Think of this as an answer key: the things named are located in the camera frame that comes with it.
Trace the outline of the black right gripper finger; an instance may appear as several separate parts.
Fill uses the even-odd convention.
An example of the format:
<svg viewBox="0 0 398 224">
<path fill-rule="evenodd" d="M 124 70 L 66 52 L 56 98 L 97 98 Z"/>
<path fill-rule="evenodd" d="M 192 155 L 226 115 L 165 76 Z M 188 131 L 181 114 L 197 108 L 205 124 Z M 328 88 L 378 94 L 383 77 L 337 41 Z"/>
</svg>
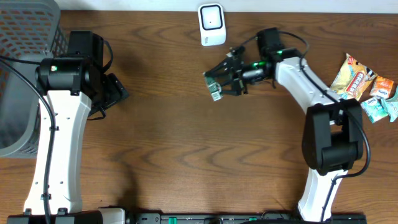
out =
<svg viewBox="0 0 398 224">
<path fill-rule="evenodd" d="M 231 79 L 219 84 L 222 95 L 239 96 L 244 92 L 244 83 L 242 79 Z"/>
<path fill-rule="evenodd" d="M 233 67 L 233 59 L 231 57 L 226 57 L 215 67 L 203 73 L 204 77 L 222 77 L 227 75 Z"/>
</svg>

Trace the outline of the green Zam-Buk box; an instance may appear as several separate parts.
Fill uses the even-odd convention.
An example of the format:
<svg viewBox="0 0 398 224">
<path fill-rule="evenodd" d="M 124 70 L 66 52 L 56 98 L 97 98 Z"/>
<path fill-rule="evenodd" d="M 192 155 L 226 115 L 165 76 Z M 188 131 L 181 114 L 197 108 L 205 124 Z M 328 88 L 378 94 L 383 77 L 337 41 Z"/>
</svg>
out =
<svg viewBox="0 0 398 224">
<path fill-rule="evenodd" d="M 223 95 L 221 94 L 221 85 L 216 81 L 216 78 L 208 73 L 204 73 L 203 75 L 205 77 L 206 87 L 209 90 L 213 101 L 218 101 L 222 99 Z"/>
</svg>

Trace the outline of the yellow snack bag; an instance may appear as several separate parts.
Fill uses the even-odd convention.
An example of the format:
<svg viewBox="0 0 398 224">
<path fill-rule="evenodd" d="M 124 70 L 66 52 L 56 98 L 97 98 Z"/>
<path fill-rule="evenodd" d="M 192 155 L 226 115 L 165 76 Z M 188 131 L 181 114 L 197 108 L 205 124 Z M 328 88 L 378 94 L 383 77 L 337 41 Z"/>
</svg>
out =
<svg viewBox="0 0 398 224">
<path fill-rule="evenodd" d="M 346 60 L 343 62 L 330 89 L 344 100 L 354 98 L 359 101 L 377 76 L 378 74 L 372 69 L 358 62 L 350 54 L 346 54 Z"/>
</svg>

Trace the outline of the green tissue pack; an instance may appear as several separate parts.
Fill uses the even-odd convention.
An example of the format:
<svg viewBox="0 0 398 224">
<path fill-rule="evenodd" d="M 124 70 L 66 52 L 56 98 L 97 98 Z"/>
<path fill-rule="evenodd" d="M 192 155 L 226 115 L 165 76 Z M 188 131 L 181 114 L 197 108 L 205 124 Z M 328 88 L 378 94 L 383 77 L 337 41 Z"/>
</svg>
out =
<svg viewBox="0 0 398 224">
<path fill-rule="evenodd" d="M 367 114 L 370 122 L 375 123 L 388 116 L 388 113 L 376 97 L 372 97 L 361 103 L 362 109 Z"/>
</svg>

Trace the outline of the orange tissue pack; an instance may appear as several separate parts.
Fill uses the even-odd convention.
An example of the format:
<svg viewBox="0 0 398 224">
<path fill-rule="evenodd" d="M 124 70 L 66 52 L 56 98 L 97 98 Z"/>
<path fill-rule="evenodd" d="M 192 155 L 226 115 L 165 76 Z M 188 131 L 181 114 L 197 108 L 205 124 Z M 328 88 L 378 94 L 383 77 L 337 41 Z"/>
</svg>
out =
<svg viewBox="0 0 398 224">
<path fill-rule="evenodd" d="M 388 78 L 377 76 L 370 91 L 370 96 L 388 99 L 391 94 L 394 82 Z"/>
</svg>

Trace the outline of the teal wet wipes pack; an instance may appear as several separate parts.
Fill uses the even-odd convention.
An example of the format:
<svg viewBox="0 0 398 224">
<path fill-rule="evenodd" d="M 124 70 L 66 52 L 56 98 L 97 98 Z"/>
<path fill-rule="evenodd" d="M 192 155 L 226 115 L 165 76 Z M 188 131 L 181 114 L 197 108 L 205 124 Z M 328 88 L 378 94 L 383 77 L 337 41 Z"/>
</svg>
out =
<svg viewBox="0 0 398 224">
<path fill-rule="evenodd" d="M 398 92 L 396 89 L 396 92 L 392 98 L 381 99 L 381 105 L 386 111 L 386 113 L 389 115 L 391 123 L 397 119 L 397 97 L 398 97 Z"/>
</svg>

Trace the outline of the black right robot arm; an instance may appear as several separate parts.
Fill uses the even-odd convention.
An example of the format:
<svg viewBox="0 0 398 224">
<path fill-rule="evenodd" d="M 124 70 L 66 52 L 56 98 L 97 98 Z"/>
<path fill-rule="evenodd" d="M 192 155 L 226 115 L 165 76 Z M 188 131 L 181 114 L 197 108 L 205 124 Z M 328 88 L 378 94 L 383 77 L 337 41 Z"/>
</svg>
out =
<svg viewBox="0 0 398 224">
<path fill-rule="evenodd" d="M 305 113 L 302 153 L 309 170 L 298 212 L 305 222 L 328 222 L 341 181 L 363 173 L 349 172 L 369 151 L 361 107 L 356 100 L 332 92 L 297 49 L 263 47 L 261 59 L 251 64 L 243 62 L 244 50 L 231 49 L 216 67 L 204 72 L 211 97 L 217 101 L 224 95 L 246 94 L 248 84 L 267 79 L 288 90 Z"/>
</svg>

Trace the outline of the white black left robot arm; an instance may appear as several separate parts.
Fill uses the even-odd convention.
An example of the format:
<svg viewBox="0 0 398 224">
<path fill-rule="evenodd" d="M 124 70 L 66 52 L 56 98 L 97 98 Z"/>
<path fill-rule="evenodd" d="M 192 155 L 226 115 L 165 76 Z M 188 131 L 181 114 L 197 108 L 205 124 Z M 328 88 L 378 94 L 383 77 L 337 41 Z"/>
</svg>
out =
<svg viewBox="0 0 398 224">
<path fill-rule="evenodd" d="M 74 52 L 34 65 L 35 83 L 16 75 L 37 95 L 40 134 L 34 179 L 23 212 L 8 223 L 129 223 L 122 207 L 84 211 L 80 190 L 83 135 L 90 115 L 128 96 L 103 56 Z"/>
</svg>

